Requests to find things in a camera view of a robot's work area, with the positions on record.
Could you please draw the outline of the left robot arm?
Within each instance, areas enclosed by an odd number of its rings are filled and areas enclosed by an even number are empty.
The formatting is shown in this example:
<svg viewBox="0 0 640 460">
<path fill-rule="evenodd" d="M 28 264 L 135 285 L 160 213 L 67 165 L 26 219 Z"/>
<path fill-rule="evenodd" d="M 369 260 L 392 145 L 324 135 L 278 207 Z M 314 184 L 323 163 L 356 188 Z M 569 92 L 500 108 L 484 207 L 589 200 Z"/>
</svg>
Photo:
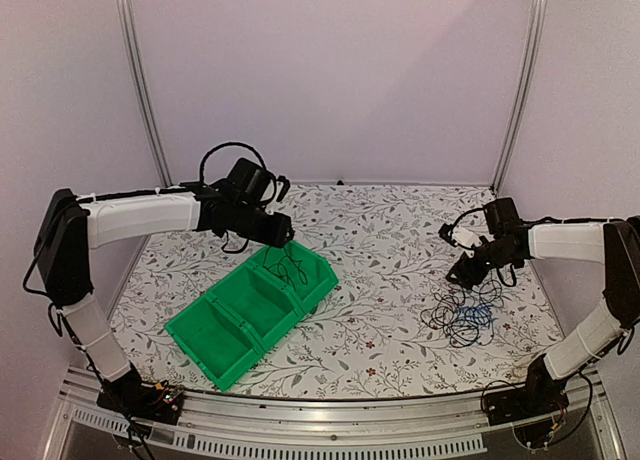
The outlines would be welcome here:
<svg viewBox="0 0 640 460">
<path fill-rule="evenodd" d="M 48 301 L 54 328 L 71 337 L 111 399 L 128 414 L 141 413 L 149 395 L 99 298 L 100 253 L 177 232 L 283 247 L 294 237 L 292 220 L 270 208 L 290 188 L 290 179 L 268 167 L 256 147 L 239 141 L 207 151 L 192 181 L 103 194 L 59 188 L 46 207 L 22 288 Z"/>
</svg>

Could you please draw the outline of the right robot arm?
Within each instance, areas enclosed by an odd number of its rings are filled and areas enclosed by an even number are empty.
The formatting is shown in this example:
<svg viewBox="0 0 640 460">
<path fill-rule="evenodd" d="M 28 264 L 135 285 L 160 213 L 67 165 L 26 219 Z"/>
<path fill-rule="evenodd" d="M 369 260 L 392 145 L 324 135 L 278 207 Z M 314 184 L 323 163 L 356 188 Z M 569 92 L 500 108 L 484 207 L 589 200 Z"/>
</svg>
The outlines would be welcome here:
<svg viewBox="0 0 640 460">
<path fill-rule="evenodd" d="M 626 352 L 639 326 L 639 219 L 554 218 L 524 220 L 514 201 L 498 198 L 481 207 L 488 233 L 460 220 L 443 224 L 440 237 L 462 249 L 450 283 L 470 290 L 490 272 L 532 264 L 565 330 L 564 339 L 529 365 L 517 407 L 537 416 L 566 381 L 609 352 Z"/>
</svg>

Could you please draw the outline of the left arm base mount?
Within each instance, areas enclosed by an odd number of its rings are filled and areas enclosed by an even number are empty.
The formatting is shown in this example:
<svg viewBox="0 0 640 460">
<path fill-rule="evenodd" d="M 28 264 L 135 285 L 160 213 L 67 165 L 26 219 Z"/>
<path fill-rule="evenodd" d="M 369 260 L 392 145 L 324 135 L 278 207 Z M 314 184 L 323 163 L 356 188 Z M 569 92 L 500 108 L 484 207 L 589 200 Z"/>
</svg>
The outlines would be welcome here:
<svg viewBox="0 0 640 460">
<path fill-rule="evenodd" d="M 184 403 L 184 387 L 167 381 L 148 384 L 129 372 L 124 377 L 105 381 L 97 405 L 125 417 L 176 425 Z"/>
</svg>

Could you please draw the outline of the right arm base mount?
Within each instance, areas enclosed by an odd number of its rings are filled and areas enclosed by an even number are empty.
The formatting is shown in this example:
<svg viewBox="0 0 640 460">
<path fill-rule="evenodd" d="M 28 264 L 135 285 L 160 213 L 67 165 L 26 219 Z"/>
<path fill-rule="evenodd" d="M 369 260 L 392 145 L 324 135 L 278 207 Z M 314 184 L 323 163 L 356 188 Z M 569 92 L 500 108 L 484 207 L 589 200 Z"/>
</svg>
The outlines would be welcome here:
<svg viewBox="0 0 640 460">
<path fill-rule="evenodd" d="M 531 387 L 495 380 L 480 396 L 480 408 L 491 426 L 503 425 L 551 414 L 569 406 L 566 380 L 546 381 Z"/>
</svg>

